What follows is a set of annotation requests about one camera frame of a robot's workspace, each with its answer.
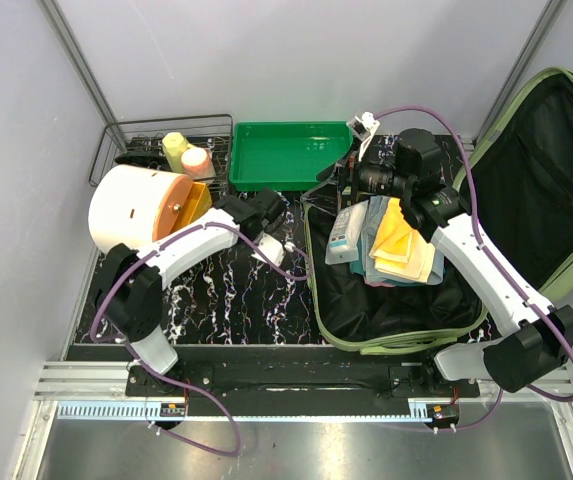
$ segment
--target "black wire rack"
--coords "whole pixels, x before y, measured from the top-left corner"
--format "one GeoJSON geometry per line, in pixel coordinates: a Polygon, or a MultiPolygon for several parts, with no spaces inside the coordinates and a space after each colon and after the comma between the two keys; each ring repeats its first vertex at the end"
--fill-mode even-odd
{"type": "Polygon", "coordinates": [[[92,187],[99,185],[104,175],[113,168],[115,158],[127,152],[157,154],[160,161],[156,162],[153,155],[146,167],[160,169],[166,164],[162,139],[170,132],[181,132],[191,144],[211,151],[215,177],[208,188],[211,195],[226,194],[233,138],[233,117],[227,114],[135,120],[106,125],[88,174],[88,183],[92,187]]]}

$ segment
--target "metallic floor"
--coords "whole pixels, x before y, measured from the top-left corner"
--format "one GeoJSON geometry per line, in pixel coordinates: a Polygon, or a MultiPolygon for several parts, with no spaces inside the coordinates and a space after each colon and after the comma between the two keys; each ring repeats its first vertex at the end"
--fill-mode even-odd
{"type": "MultiPolygon", "coordinates": [[[[461,424],[484,413],[462,406],[461,424]]],[[[404,425],[401,428],[419,428],[404,425]]],[[[221,448],[226,423],[178,431],[221,448]]],[[[241,457],[220,458],[156,437],[145,424],[56,420],[40,479],[569,479],[552,413],[543,404],[502,404],[486,424],[433,436],[382,424],[246,423],[241,457]]]]}

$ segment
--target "open suitcase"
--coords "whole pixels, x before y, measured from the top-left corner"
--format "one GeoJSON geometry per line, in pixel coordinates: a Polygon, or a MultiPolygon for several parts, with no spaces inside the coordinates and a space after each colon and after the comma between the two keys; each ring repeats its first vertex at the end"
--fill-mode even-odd
{"type": "MultiPolygon", "coordinates": [[[[573,288],[573,73],[550,68],[528,82],[471,165],[484,230],[531,285],[559,300],[573,288]]],[[[462,169],[453,185],[467,196],[464,178],[462,169]]],[[[335,194],[326,194],[330,205],[335,194]]],[[[455,342],[482,324],[487,310],[448,261],[442,284],[396,288],[367,286],[348,264],[326,265],[334,216],[317,203],[305,205],[309,284],[332,345],[401,355],[455,342]]]]}

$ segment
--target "gray cloth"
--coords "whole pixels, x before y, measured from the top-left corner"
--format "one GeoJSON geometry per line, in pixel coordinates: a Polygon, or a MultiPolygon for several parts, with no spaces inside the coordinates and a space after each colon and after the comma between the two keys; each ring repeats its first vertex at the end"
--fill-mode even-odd
{"type": "MultiPolygon", "coordinates": [[[[364,269],[364,280],[370,284],[387,283],[394,286],[410,287],[415,285],[424,285],[422,283],[414,282],[400,278],[396,275],[389,275],[382,273],[375,269],[375,259],[371,258],[368,254],[373,248],[375,238],[377,237],[377,230],[382,223],[382,219],[386,214],[388,208],[389,197],[371,197],[368,202],[368,210],[366,210],[366,218],[362,225],[362,232],[359,241],[361,242],[361,261],[362,268],[364,269]]],[[[433,267],[426,284],[438,285],[444,280],[444,255],[441,252],[435,252],[433,260],[433,267]]]]}

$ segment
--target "green tray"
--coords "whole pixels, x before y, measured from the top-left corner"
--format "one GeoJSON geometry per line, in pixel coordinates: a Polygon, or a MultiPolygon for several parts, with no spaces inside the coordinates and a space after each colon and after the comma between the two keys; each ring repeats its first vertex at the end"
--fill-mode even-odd
{"type": "Polygon", "coordinates": [[[230,182],[240,191],[308,190],[317,174],[342,157],[352,135],[343,122],[238,123],[230,182]]]}

